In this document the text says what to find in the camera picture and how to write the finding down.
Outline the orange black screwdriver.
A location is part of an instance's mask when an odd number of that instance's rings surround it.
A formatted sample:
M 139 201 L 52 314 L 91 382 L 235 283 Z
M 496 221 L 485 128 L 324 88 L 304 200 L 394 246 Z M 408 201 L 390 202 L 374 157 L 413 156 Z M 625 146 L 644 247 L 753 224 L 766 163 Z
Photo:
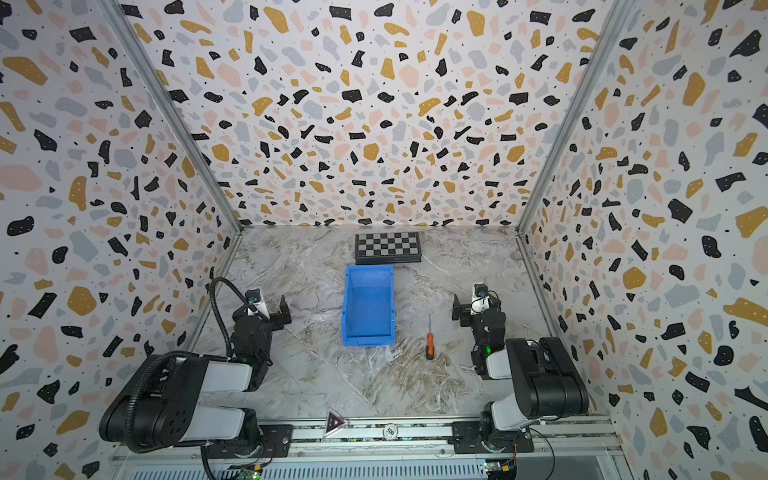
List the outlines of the orange black screwdriver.
M 425 358 L 427 360 L 433 360 L 435 356 L 435 345 L 434 345 L 434 335 L 432 332 L 432 319 L 431 317 L 428 317 L 428 333 L 427 333 L 427 343 L 425 348 Z

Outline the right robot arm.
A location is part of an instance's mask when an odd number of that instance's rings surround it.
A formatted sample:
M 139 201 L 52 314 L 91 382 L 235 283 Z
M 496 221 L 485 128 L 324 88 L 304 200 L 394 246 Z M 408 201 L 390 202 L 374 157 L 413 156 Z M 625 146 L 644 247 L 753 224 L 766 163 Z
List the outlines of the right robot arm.
M 455 299 L 452 319 L 472 330 L 475 373 L 484 380 L 509 381 L 512 388 L 505 398 L 486 404 L 478 420 L 452 424 L 450 444 L 457 453 L 531 452 L 533 424 L 588 412 L 586 386 L 559 338 L 507 339 L 506 315 L 490 295 L 468 304 Z

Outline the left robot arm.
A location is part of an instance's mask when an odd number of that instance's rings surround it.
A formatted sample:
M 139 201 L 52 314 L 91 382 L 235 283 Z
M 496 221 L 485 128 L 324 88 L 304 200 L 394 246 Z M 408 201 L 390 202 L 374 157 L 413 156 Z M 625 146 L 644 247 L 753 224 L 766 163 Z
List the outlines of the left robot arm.
M 253 409 L 200 402 L 204 394 L 256 391 L 272 365 L 273 333 L 292 322 L 285 298 L 272 313 L 255 290 L 247 292 L 247 300 L 233 313 L 230 357 L 187 351 L 150 355 L 103 414 L 100 438 L 134 453 L 210 446 L 244 457 L 262 447 Z

